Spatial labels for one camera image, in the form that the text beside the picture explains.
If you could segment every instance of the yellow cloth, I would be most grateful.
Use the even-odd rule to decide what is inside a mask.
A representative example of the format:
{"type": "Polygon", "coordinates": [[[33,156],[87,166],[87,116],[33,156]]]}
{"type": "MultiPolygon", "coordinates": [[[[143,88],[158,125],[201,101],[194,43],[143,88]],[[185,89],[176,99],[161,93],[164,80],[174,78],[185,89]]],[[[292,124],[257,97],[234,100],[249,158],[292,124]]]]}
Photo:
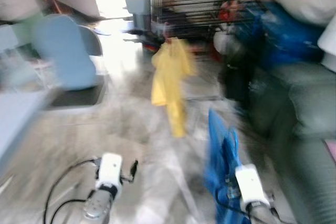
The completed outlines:
{"type": "Polygon", "coordinates": [[[193,55],[187,44],[180,39],[171,38],[153,56],[156,68],[152,86],[152,104],[166,105],[173,135],[185,135],[184,102],[181,95],[181,80],[196,72],[193,55]]]}

